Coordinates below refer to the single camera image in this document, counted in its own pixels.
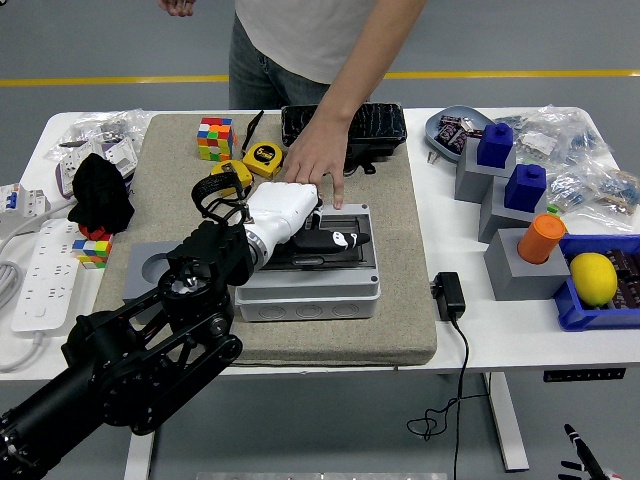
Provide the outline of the person's right hand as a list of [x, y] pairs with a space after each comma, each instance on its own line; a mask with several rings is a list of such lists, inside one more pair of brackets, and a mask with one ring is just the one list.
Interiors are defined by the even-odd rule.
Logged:
[[194, 13], [195, 0], [158, 0], [162, 11], [173, 17], [191, 17]]

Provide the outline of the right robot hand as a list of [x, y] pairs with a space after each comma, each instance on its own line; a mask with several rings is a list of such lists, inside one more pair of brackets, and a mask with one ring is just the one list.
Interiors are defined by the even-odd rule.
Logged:
[[621, 479], [617, 472], [600, 465], [582, 437], [570, 424], [565, 424], [564, 430], [576, 450], [578, 461], [562, 460], [560, 464], [563, 468], [586, 473], [589, 479]]

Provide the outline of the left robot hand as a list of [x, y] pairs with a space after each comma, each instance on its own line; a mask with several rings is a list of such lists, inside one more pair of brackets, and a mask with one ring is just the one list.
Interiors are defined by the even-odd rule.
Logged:
[[310, 215], [319, 209], [313, 184], [264, 182], [247, 202], [250, 220], [244, 224], [255, 263], [264, 265], [277, 245], [291, 241], [293, 251], [305, 254], [334, 254], [371, 241], [367, 233], [345, 233], [305, 229]]

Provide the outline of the person's left hand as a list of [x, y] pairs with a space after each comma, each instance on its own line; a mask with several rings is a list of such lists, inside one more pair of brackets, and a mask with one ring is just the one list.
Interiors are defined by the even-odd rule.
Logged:
[[288, 149], [284, 163], [285, 181], [313, 184], [320, 189], [323, 177], [329, 175], [333, 206], [341, 209], [348, 130], [349, 121], [313, 118]]

